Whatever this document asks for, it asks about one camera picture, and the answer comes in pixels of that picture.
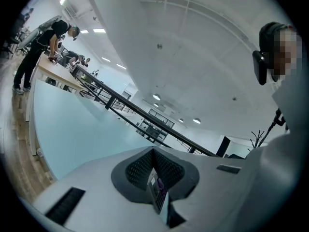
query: desk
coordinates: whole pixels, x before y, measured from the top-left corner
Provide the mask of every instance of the desk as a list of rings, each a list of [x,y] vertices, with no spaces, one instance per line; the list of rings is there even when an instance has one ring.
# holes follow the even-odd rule
[[[31,152],[36,154],[37,137],[56,179],[88,161],[154,145],[98,102],[41,80],[36,81],[34,88],[29,127]]]
[[[68,87],[75,89],[76,94],[83,90],[83,87],[78,83],[78,81],[70,74],[67,69],[65,69],[60,64],[54,64],[53,62],[48,60],[47,55],[42,53],[31,77],[32,86],[27,102],[26,121],[29,121],[31,113],[35,81],[36,79],[40,79],[43,75],[46,75],[47,77],[56,80],[58,83],[62,83]]]

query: metal railing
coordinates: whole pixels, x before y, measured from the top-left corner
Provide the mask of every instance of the metal railing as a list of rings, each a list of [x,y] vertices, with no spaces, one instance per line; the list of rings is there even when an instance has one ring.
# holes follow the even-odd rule
[[[158,126],[162,130],[166,131],[171,136],[173,136],[176,139],[178,139],[178,140],[184,142],[185,144],[189,145],[191,147],[189,153],[194,153],[195,150],[198,150],[199,152],[202,152],[207,156],[218,157],[214,153],[210,152],[209,150],[207,150],[207,149],[203,148],[202,146],[196,144],[192,140],[184,137],[179,132],[168,127],[162,121],[155,119],[151,114],[145,112],[144,110],[140,109],[137,105],[128,101],[126,98],[124,98],[123,96],[121,96],[120,94],[118,94],[117,92],[112,90],[110,87],[106,86],[102,81],[98,80],[97,78],[95,78],[93,75],[91,75],[89,72],[85,71],[84,69],[82,69],[78,65],[76,65],[76,68],[77,68],[77,70],[72,72],[73,76],[81,83],[81,85],[83,87],[85,87],[88,90],[87,91],[88,94],[91,94],[93,97],[95,97],[95,99],[94,99],[95,101],[101,102],[102,104],[105,105],[106,109],[112,110],[114,113],[116,113],[123,120],[128,122],[130,125],[132,125],[136,129],[142,131],[144,134],[146,134],[150,138],[159,142],[161,145],[171,148],[170,146],[168,146],[167,144],[165,144],[161,140],[153,137],[151,134],[149,134],[148,132],[146,132],[142,128],[138,127],[137,125],[132,123],[129,119],[127,119],[122,114],[120,114],[118,112],[119,109],[115,108],[115,106],[114,107],[112,106],[113,104],[115,104],[115,101],[118,101],[118,102],[124,104],[126,107],[129,108],[129,111],[132,110],[133,112],[141,115],[143,118],[147,119],[148,121],[150,121],[154,125]],[[90,79],[92,83],[95,83],[95,91],[90,88],[90,85],[93,86],[93,84],[90,84],[89,82],[85,81],[84,79],[78,78],[76,76],[77,72],[79,72],[79,71],[81,71],[85,76],[87,76],[88,80]]]
[[[179,139],[177,139],[177,142],[180,143],[180,145],[181,145],[182,147],[184,147],[189,153],[192,153],[192,152],[190,152],[190,151],[192,151],[192,147],[190,147],[189,145],[187,145],[187,144],[185,144],[184,142],[180,141]],[[200,152],[200,151],[198,151],[197,149],[195,149],[195,150],[193,151],[193,154],[201,155],[202,152]]]

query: man in black shirt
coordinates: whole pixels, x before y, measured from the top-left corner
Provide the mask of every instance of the man in black shirt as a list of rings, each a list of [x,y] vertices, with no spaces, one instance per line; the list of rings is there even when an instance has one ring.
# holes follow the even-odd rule
[[[52,59],[55,55],[55,51],[58,50],[58,39],[66,32],[68,33],[69,37],[74,37],[76,39],[80,33],[80,29],[78,27],[71,26],[63,20],[60,20],[55,22],[51,26],[51,29],[45,31],[31,43],[31,49],[19,65],[14,78],[14,85],[12,89],[16,93],[23,94],[24,91],[30,91],[31,86],[29,81],[32,71],[40,58],[40,55],[49,46],[51,51],[49,58]],[[24,88],[22,90],[20,88],[20,83],[23,75],[25,75],[25,78]]]
[[[70,64],[71,69],[74,67],[73,62],[74,61],[83,61],[84,60],[84,56],[83,55],[78,55],[75,52],[69,51],[62,59],[61,61],[61,65],[63,67],[66,67],[67,64]]]
[[[58,49],[60,49],[60,47],[62,46],[62,42],[64,41],[65,38],[66,36],[64,34],[60,36],[60,39],[58,41]]]

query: black pants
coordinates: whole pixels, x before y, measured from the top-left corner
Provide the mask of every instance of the black pants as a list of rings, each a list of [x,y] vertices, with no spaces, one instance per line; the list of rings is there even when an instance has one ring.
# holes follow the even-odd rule
[[[31,46],[30,51],[27,53],[21,64],[19,65],[15,78],[14,78],[14,86],[15,88],[20,87],[21,79],[25,74],[24,78],[24,87],[30,87],[30,78],[32,75],[32,71],[40,58],[40,55],[44,51],[44,47],[35,43]]]

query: black vent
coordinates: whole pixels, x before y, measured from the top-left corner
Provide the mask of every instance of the black vent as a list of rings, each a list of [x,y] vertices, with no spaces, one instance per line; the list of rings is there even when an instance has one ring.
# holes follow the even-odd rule
[[[219,165],[217,169],[224,171],[224,172],[232,173],[232,174],[238,174],[238,172],[241,170],[241,168],[227,166],[227,165]]]
[[[197,168],[160,149],[148,147],[144,151],[118,163],[112,171],[112,183],[128,200],[151,203],[146,193],[149,175],[155,169],[172,201],[184,199],[199,181]]]
[[[51,209],[46,216],[59,225],[63,225],[68,219],[80,199],[84,190],[71,188]]]

